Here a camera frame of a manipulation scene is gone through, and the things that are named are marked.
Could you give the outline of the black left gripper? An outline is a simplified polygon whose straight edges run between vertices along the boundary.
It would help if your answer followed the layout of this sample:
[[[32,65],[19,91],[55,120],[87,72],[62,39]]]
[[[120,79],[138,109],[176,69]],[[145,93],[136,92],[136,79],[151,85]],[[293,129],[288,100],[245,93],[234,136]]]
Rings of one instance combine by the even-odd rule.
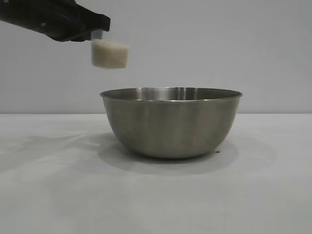
[[[84,8],[82,20],[74,0],[1,0],[0,20],[44,34],[56,41],[102,39],[110,18]]]

